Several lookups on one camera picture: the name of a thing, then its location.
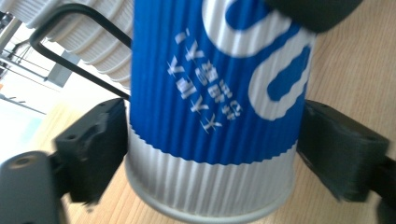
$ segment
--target blue and white cup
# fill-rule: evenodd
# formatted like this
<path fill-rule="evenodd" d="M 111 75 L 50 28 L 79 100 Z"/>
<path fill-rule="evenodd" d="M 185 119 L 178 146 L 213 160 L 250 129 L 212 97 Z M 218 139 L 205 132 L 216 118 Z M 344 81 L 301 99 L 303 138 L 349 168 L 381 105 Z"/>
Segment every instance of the blue and white cup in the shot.
<path fill-rule="evenodd" d="M 128 178 L 179 220 L 284 203 L 315 34 L 262 0 L 136 1 Z"/>

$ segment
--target blue label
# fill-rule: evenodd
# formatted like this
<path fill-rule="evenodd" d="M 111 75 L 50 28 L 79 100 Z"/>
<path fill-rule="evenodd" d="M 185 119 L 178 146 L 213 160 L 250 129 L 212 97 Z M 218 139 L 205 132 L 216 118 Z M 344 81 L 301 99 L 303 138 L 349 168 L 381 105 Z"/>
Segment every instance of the blue label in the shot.
<path fill-rule="evenodd" d="M 131 124 L 187 161 L 269 160 L 298 138 L 314 36 L 260 0 L 136 1 Z"/>

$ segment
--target wooden surface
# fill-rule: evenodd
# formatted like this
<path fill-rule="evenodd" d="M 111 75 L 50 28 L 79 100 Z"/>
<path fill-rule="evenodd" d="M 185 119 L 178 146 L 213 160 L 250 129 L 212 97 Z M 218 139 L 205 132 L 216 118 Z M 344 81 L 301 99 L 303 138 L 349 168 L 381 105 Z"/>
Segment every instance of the wooden surface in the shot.
<path fill-rule="evenodd" d="M 307 98 L 330 105 L 396 142 L 396 1 L 365 0 L 337 28 L 320 35 Z M 31 149 L 52 151 L 51 139 L 94 105 L 115 97 L 79 77 L 47 115 Z M 396 158 L 396 148 L 389 155 Z M 296 158 L 296 187 L 273 214 L 254 223 L 375 223 L 377 196 L 339 203 Z M 66 206 L 70 223 L 179 223 L 145 205 L 132 191 L 123 165 L 99 205 L 88 213 Z"/>

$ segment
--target wooden table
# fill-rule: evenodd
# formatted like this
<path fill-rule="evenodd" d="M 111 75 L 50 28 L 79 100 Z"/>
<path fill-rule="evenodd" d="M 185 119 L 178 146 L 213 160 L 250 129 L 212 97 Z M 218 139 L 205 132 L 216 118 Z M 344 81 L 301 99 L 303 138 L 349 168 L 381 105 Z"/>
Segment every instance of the wooden table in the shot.
<path fill-rule="evenodd" d="M 396 142 L 396 1 L 365 0 L 346 21 L 318 37 L 307 98 L 330 105 Z M 52 151 L 51 139 L 96 104 L 115 96 L 73 77 L 43 121 L 31 149 Z M 389 155 L 396 158 L 392 145 Z M 254 223 L 375 223 L 378 197 L 339 203 L 299 157 L 296 187 L 273 214 Z M 70 223 L 179 223 L 145 205 L 123 165 L 93 212 L 66 206 Z"/>

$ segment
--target white ribbed cup bottom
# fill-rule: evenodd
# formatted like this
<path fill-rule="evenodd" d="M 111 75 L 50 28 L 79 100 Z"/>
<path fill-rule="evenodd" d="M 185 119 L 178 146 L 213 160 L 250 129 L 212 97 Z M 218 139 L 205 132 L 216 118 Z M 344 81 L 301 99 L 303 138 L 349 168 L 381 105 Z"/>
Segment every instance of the white ribbed cup bottom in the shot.
<path fill-rule="evenodd" d="M 185 161 L 153 148 L 134 133 L 126 173 L 139 197 L 186 222 L 243 223 L 268 215 L 293 189 L 295 145 L 268 161 L 211 165 Z"/>

